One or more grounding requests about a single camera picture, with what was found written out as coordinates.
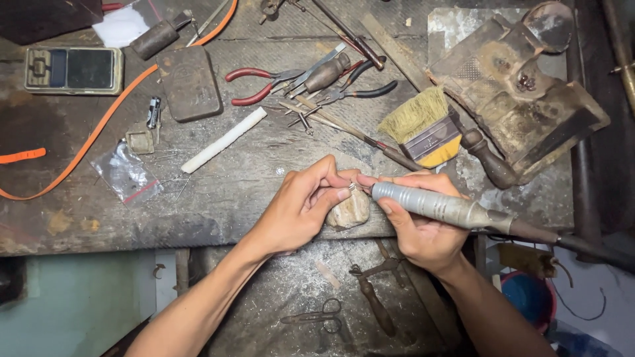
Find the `needle nose pliers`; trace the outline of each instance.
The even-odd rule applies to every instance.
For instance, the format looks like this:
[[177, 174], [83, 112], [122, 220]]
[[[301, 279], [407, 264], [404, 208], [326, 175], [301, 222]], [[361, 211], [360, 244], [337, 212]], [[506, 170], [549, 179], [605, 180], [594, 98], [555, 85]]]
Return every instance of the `needle nose pliers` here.
[[[382, 62], [386, 61], [385, 56], [380, 56], [379, 59]], [[375, 65], [371, 60], [367, 60], [362, 63], [359, 67], [355, 68], [355, 70], [351, 73], [351, 75], [346, 79], [346, 82], [342, 84], [340, 87], [333, 88], [326, 93], [322, 94], [318, 101], [316, 102], [318, 105], [328, 105], [334, 103], [340, 99], [344, 99], [347, 97], [354, 98], [377, 98], [382, 95], [390, 93], [397, 86], [397, 81], [392, 81], [387, 85], [378, 88], [376, 90], [359, 90], [359, 91], [345, 91], [348, 86], [350, 86], [355, 80], [367, 69], [374, 67]]]
[[270, 73], [258, 68], [239, 68], [239, 69], [236, 69], [235, 71], [229, 72], [225, 76], [225, 81], [231, 82], [236, 78], [245, 77], [245, 76], [258, 76], [258, 77], [275, 79], [273, 82], [267, 84], [265, 88], [262, 88], [260, 92], [252, 95], [251, 97], [232, 99], [232, 105], [240, 107], [244, 105], [251, 105], [251, 104], [258, 103], [259, 101], [263, 100], [269, 94], [269, 92], [271, 92], [273, 87], [277, 86], [278, 84], [284, 81], [288, 81], [289, 79], [299, 77], [303, 73], [304, 73], [303, 69], [291, 69], [291, 70], [280, 72], [280, 73]]

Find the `white chalk stick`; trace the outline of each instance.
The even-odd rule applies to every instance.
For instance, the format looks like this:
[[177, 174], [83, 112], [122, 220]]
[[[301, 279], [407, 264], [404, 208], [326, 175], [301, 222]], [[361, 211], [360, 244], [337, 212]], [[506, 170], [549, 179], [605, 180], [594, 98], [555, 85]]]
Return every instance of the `white chalk stick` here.
[[249, 114], [247, 118], [244, 118], [243, 121], [233, 127], [232, 130], [223, 135], [222, 138], [216, 140], [210, 146], [206, 147], [205, 150], [199, 152], [196, 156], [191, 158], [190, 161], [183, 164], [183, 166], [181, 166], [181, 170], [187, 173], [196, 171], [199, 167], [208, 162], [219, 152], [225, 150], [225, 148], [230, 146], [231, 143], [235, 142], [236, 139], [244, 134], [247, 130], [253, 128], [254, 125], [258, 124], [258, 122], [260, 122], [262, 118], [266, 116], [267, 112], [265, 112], [262, 107], [258, 107], [258, 109]]

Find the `fingernail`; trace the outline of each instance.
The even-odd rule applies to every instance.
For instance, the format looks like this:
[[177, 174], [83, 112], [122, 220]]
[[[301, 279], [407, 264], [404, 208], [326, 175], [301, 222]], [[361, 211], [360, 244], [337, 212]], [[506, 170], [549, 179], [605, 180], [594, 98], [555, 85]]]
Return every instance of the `fingernail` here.
[[351, 196], [351, 190], [349, 189], [341, 189], [337, 192], [337, 198], [339, 198], [340, 201], [343, 201], [349, 198], [350, 196]]
[[379, 205], [379, 207], [381, 207], [381, 208], [384, 210], [384, 212], [385, 212], [387, 215], [389, 215], [389, 214], [391, 214], [391, 213], [392, 213], [391, 208], [390, 208], [388, 205], [386, 205], [385, 203], [378, 203], [378, 205]]

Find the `workbench surface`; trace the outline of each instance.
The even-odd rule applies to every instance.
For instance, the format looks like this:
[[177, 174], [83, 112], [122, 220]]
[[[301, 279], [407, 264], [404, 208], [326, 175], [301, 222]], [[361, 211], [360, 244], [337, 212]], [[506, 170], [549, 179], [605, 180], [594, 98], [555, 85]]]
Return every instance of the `workbench surface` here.
[[[201, 23], [220, 0], [168, 1], [176, 13], [191, 8]], [[180, 174], [180, 166], [210, 142], [220, 138], [259, 105], [267, 106], [268, 115], [228, 149], [194, 172], [187, 187], [187, 176], [163, 184], [163, 191], [142, 207], [129, 210], [117, 199], [90, 165], [90, 161], [111, 151], [128, 130], [145, 128], [150, 96], [165, 97], [157, 81], [157, 72], [144, 80], [123, 102], [105, 130], [77, 168], [57, 188], [41, 198], [28, 201], [1, 199], [0, 255], [102, 252], [138, 248], [227, 245], [235, 243], [249, 230], [277, 191], [284, 175], [301, 170], [333, 154], [340, 169], [360, 168], [367, 175], [402, 175], [407, 171], [382, 153], [346, 134], [314, 123], [314, 136], [304, 129], [286, 124], [295, 116], [283, 116], [270, 109], [281, 99], [270, 95], [257, 105], [233, 107], [231, 98], [247, 97], [268, 81], [259, 77], [242, 77], [226, 83], [223, 77], [240, 67], [258, 67], [270, 72], [305, 69], [323, 57], [340, 41], [334, 33], [308, 14], [292, 5], [281, 8], [275, 22], [258, 25], [259, 1], [241, 0], [228, 27], [205, 48], [208, 50], [224, 102], [220, 116], [191, 123], [177, 123], [163, 107], [163, 127], [156, 152], [143, 155], [147, 168], [160, 180]], [[370, 11], [387, 30], [412, 50], [421, 66], [427, 65], [427, 15], [438, 7], [483, 7], [473, 1], [379, 0], [335, 1], [325, 3], [339, 14], [356, 33], [365, 33], [358, 22]], [[495, 1], [490, 8], [530, 7], [522, 1]], [[319, 16], [323, 15], [308, 3]], [[222, 18], [221, 12], [216, 24]], [[411, 26], [405, 25], [411, 18]], [[181, 31], [181, 38], [168, 49], [183, 46], [193, 34], [191, 26]], [[377, 48], [372, 40], [369, 44]], [[47, 45], [97, 45], [92, 30], [60, 36]], [[347, 48], [351, 63], [361, 56]], [[154, 64], [141, 61], [129, 48], [126, 55], [126, 84]], [[11, 58], [0, 62], [0, 154], [45, 147], [47, 155], [8, 165], [0, 165], [0, 188], [8, 193], [29, 196], [46, 187], [67, 166], [83, 145], [113, 97], [31, 95], [21, 90], [23, 61]], [[352, 85], [356, 90], [383, 86], [397, 79], [398, 87], [376, 99], [347, 98], [329, 105], [326, 110], [357, 126], [371, 137], [392, 143], [375, 130], [379, 121], [408, 98], [414, 87], [397, 67], [387, 62], [382, 72], [371, 69]], [[467, 126], [474, 122], [462, 118]], [[167, 158], [161, 156], [177, 154]], [[456, 159], [438, 171], [447, 173], [464, 194], [485, 206], [519, 212], [530, 222], [550, 227], [571, 227], [572, 194], [570, 160], [557, 160], [530, 184], [506, 191], [494, 188], [485, 177], [479, 162], [463, 149]], [[359, 227], [337, 232], [325, 227], [319, 238], [362, 238], [391, 236], [392, 227], [374, 203], [370, 220]]]

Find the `orange strap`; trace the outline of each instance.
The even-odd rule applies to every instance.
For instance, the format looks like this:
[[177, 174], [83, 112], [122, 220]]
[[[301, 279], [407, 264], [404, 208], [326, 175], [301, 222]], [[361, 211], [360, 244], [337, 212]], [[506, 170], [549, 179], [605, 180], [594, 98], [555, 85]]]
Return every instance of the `orange strap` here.
[[[225, 17], [220, 22], [220, 24], [215, 29], [213, 29], [209, 34], [207, 34], [205, 37], [201, 38], [200, 40], [196, 41], [192, 45], [193, 46], [198, 46], [198, 45], [205, 44], [209, 40], [214, 38], [220, 31], [222, 31], [225, 28], [225, 26], [227, 25], [227, 23], [229, 22], [229, 20], [231, 20], [234, 12], [236, 11], [236, 6], [237, 5], [238, 5], [238, 0], [232, 0], [231, 8], [229, 8], [229, 12], [225, 15]], [[93, 133], [91, 133], [91, 135], [88, 137], [88, 140], [84, 143], [84, 145], [81, 147], [79, 152], [75, 155], [75, 157], [69, 163], [69, 165], [66, 167], [66, 169], [64, 169], [64, 171], [53, 182], [51, 182], [51, 184], [49, 186], [47, 186], [45, 189], [43, 189], [42, 192], [37, 193], [37, 194], [35, 194], [35, 195], [31, 196], [31, 197], [18, 197], [18, 196], [14, 196], [12, 194], [8, 194], [7, 192], [5, 192], [5, 191], [0, 189], [0, 195], [2, 195], [3, 197], [9, 198], [9, 199], [25, 201], [27, 199], [40, 197], [43, 194], [46, 194], [47, 192], [49, 192], [52, 189], [54, 189], [57, 185], [59, 185], [62, 181], [64, 181], [64, 179], [66, 179], [66, 177], [68, 177], [68, 175], [71, 173], [71, 171], [75, 169], [77, 164], [79, 164], [79, 162], [82, 160], [82, 158], [84, 158], [84, 155], [86, 155], [86, 152], [88, 152], [88, 149], [90, 149], [91, 145], [93, 145], [93, 143], [95, 142], [95, 140], [97, 139], [99, 134], [102, 132], [104, 126], [106, 126], [106, 123], [108, 123], [108, 120], [110, 119], [112, 114], [115, 113], [115, 111], [117, 110], [117, 108], [119, 107], [121, 102], [123, 102], [123, 100], [128, 96], [128, 94], [130, 94], [130, 92], [133, 89], [135, 89], [135, 87], [139, 83], [141, 83], [141, 81], [143, 81], [147, 76], [149, 76], [152, 72], [154, 72], [156, 70], [157, 70], [157, 65], [155, 64], [152, 67], [146, 69], [143, 73], [141, 73], [139, 75], [139, 77], [135, 78], [135, 80], [132, 81], [132, 83], [130, 83], [130, 85], [126, 87], [126, 89], [122, 92], [122, 94], [120, 94], [117, 97], [117, 99], [115, 100], [115, 102], [110, 106], [110, 108], [108, 108], [108, 111], [106, 111], [106, 114], [104, 114], [102, 119], [99, 121], [99, 124], [97, 124], [97, 126], [95, 127], [95, 130], [93, 131]]]
[[35, 150], [22, 151], [22, 152], [18, 152], [16, 154], [10, 154], [10, 155], [2, 155], [0, 156], [0, 164], [14, 163], [16, 161], [26, 160], [26, 159], [35, 159], [44, 155], [46, 155], [46, 149], [43, 147], [40, 147], [39, 149], [35, 149]]

